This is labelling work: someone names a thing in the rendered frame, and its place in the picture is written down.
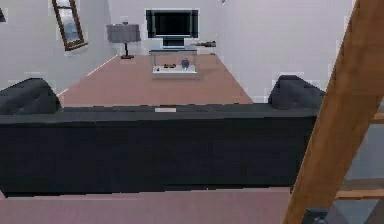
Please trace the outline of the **brown framed wall picture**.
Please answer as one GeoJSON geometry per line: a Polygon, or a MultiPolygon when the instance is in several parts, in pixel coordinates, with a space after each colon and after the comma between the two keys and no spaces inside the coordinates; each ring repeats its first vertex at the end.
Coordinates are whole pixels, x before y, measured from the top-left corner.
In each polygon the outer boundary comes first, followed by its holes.
{"type": "Polygon", "coordinates": [[[76,0],[51,0],[64,49],[72,51],[87,45],[84,39],[76,0]]]}

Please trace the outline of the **brown wooden ladder shelf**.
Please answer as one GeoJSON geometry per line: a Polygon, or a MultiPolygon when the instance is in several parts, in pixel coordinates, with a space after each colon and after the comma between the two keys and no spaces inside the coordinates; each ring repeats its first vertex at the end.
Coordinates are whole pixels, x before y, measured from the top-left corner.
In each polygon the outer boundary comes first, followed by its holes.
{"type": "Polygon", "coordinates": [[[356,0],[282,224],[329,207],[384,97],[384,0],[356,0]]]}

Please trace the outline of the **black sofa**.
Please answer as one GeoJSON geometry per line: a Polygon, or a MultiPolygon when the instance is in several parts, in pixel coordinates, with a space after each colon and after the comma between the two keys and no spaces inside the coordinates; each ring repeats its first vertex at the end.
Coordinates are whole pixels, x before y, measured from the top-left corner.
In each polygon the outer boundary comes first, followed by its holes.
{"type": "Polygon", "coordinates": [[[64,107],[29,78],[0,91],[0,192],[291,187],[324,96],[283,75],[265,103],[64,107]]]}

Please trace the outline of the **black television set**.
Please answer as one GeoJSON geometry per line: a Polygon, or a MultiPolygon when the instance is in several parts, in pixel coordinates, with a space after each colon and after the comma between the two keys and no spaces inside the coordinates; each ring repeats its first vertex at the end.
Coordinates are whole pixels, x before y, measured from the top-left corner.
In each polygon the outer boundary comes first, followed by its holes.
{"type": "Polygon", "coordinates": [[[198,10],[147,10],[148,37],[161,38],[164,48],[184,48],[186,38],[199,35],[198,19],[198,10]]]}

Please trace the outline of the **grey shade floor lamp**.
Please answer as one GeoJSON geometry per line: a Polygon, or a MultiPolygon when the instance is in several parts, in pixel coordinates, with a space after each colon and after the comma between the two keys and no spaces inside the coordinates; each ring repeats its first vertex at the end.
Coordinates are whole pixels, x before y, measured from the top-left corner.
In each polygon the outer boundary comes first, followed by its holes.
{"type": "Polygon", "coordinates": [[[122,59],[132,59],[133,55],[129,54],[128,44],[141,41],[140,26],[138,24],[129,24],[128,22],[108,24],[107,36],[109,42],[122,43],[124,45],[125,54],[121,56],[122,59]]]}

